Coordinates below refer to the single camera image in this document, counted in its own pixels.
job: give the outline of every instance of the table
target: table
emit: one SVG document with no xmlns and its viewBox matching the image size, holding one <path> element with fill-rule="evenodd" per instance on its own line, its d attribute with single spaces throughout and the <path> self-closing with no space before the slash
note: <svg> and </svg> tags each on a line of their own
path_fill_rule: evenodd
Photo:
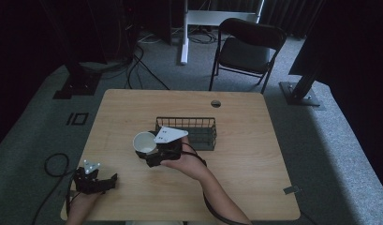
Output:
<svg viewBox="0 0 383 225">
<path fill-rule="evenodd" d="M 211 105 L 219 100 L 221 106 Z M 99 179 L 118 173 L 88 220 L 213 220 L 199 182 L 163 166 L 149 168 L 134 136 L 155 129 L 157 116 L 214 117 L 213 151 L 199 151 L 224 190 L 252 220 L 300 216 L 263 95 L 238 92 L 108 90 L 81 156 L 100 162 Z M 65 209 L 62 218 L 66 218 Z"/>
<path fill-rule="evenodd" d="M 207 11 L 207 10 L 188 10 L 188 0 L 184 0 L 184 37 L 182 47 L 181 64 L 188 62 L 188 25 L 214 25 L 218 26 L 227 18 L 239 18 L 249 22 L 258 23 L 264 0 L 258 2 L 255 12 L 229 12 L 229 11 Z"/>
</svg>

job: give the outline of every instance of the dark background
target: dark background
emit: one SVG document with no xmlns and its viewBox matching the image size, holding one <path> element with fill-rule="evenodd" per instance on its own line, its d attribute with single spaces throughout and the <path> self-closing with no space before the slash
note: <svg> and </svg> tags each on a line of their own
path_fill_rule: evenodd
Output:
<svg viewBox="0 0 383 225">
<path fill-rule="evenodd" d="M 132 53 L 127 26 L 138 17 L 135 11 L 118 13 L 118 8 L 131 10 L 134 1 L 122 8 L 116 1 L 104 1 L 103 6 L 98 1 L 76 2 L 63 1 L 57 11 L 78 60 L 104 63 Z M 153 11 L 167 15 L 169 6 Z M 171 23 L 170 16 L 165 18 Z M 119 39 L 118 27 L 125 27 L 125 40 Z M 44 79 L 63 65 L 56 47 L 38 1 L 0 0 L 0 142 Z M 331 88 L 383 184 L 383 0 L 326 1 L 290 73 L 310 76 L 316 62 L 323 65 L 317 79 Z"/>
</svg>

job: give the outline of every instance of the black wire basket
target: black wire basket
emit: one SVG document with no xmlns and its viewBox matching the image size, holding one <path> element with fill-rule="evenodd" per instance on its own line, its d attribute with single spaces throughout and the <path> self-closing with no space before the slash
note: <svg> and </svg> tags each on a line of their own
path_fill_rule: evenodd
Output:
<svg viewBox="0 0 383 225">
<path fill-rule="evenodd" d="M 213 117 L 156 117 L 155 131 L 161 127 L 188 131 L 190 144 L 199 151 L 213 151 L 216 125 Z"/>
</svg>

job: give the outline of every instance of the white paper cup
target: white paper cup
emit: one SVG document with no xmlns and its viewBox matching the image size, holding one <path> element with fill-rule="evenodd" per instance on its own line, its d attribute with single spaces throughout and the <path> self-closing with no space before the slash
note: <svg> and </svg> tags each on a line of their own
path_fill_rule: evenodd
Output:
<svg viewBox="0 0 383 225">
<path fill-rule="evenodd" d="M 147 154 L 156 148 L 154 138 L 155 135 L 150 132 L 138 133 L 133 139 L 133 147 L 136 151 Z"/>
</svg>

